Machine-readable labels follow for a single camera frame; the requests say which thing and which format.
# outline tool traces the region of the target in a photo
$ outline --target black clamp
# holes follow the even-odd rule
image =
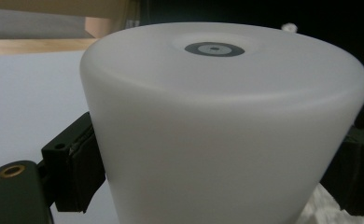
[[[86,212],[105,181],[97,140],[86,113],[42,148],[43,160],[0,167],[0,224],[53,223],[49,207]]]

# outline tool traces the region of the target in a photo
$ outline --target black plastic part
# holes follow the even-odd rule
[[[364,131],[351,128],[321,184],[342,210],[364,216]]]
[[[86,212],[94,193],[105,181],[90,114],[86,113],[42,148],[49,175],[48,198],[60,212]]]
[[[32,161],[15,161],[0,167],[0,224],[15,223],[53,223]]]
[[[54,203],[55,198],[56,198],[56,192],[54,190],[54,187],[51,184],[51,180],[50,177],[48,175],[48,170],[46,170],[45,167],[45,163],[43,161],[41,161],[37,166],[36,166],[38,172],[39,172],[39,176],[40,176],[40,180],[42,183],[42,187],[43,187],[43,191],[45,192],[45,199],[46,199],[46,204],[48,205],[48,207],[51,207],[51,205]]]

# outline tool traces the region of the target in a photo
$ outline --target brass threaded hole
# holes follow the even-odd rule
[[[12,165],[0,172],[0,176],[2,178],[11,178],[13,176],[21,174],[25,170],[25,166],[23,165]]]

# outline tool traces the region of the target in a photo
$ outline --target frosted plastic cylinder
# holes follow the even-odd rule
[[[364,102],[364,67],[270,28],[109,35],[81,79],[120,224],[289,224]]]

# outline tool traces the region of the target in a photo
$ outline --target black ring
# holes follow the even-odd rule
[[[217,50],[219,50],[219,48],[216,48],[216,47],[211,48],[211,49],[213,49],[214,53],[207,53],[202,50],[199,50],[200,47],[211,46],[211,45],[225,47],[226,49],[229,49],[230,51],[226,52],[226,53],[221,53],[221,52],[217,53]],[[233,57],[233,56],[243,54],[245,52],[245,50],[243,50],[242,48],[237,47],[235,45],[218,43],[218,42],[194,43],[194,44],[187,45],[185,47],[185,50],[190,53],[193,53],[193,54],[211,56],[211,57]]]

